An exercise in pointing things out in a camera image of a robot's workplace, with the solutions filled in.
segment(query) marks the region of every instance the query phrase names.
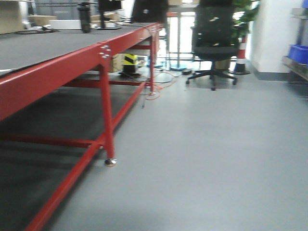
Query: black bottle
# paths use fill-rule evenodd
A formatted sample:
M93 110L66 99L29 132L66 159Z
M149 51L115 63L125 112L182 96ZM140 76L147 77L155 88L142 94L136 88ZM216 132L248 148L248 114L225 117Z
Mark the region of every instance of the black bottle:
M82 2L78 4L78 11L82 32L89 33L91 31L90 2Z

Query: black monitor stand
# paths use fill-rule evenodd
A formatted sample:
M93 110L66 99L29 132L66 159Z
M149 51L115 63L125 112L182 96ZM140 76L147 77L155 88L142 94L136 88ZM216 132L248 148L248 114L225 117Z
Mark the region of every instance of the black monitor stand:
M118 30L118 29L121 29L121 27L119 27L119 26L106 27L104 11L100 10L100 15L101 15L101 27L98 28L98 30Z

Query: red metal table frame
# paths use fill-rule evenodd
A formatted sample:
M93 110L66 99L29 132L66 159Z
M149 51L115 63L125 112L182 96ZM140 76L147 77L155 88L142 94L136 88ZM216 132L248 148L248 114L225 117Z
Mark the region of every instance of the red metal table frame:
M0 139L5 140L72 146L86 149L82 157L54 191L46 204L36 214L25 231L39 231L43 228L98 150L106 150L108 159L105 161L105 164L107 166L112 167L116 164L116 160L114 159L113 131L132 106L142 89L145 86L150 86L151 91L153 91L154 57L158 49L158 32L160 29L160 24L154 23L0 78L0 120L14 114L61 86L99 88L101 90L102 119L105 130L95 140L34 137L15 134L0 136ZM146 39L150 40L150 45L138 45L138 43ZM108 68L112 56L128 48L150 50L149 82L127 83L109 81ZM96 65L99 66L99 80L75 79ZM138 85L132 96L114 118L112 118L111 112L109 84Z

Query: blue plastic bin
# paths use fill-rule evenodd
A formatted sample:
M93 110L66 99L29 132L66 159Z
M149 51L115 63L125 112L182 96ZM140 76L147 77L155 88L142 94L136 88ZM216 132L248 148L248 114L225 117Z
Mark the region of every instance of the blue plastic bin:
M303 7L303 8L308 8L308 0L304 0L304 1L303 1L302 7Z
M300 64L308 64L308 47L291 45L288 57Z

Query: traffic cone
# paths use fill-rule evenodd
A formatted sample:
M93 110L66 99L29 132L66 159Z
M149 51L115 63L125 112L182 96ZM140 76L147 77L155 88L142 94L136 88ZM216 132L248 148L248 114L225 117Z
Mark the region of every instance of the traffic cone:
M247 71L245 67L245 64L246 64L245 52L246 52L246 36L242 38L242 41L240 43L240 48L237 54L235 68L233 71L229 70L229 73L235 74L235 75L250 74L250 71Z

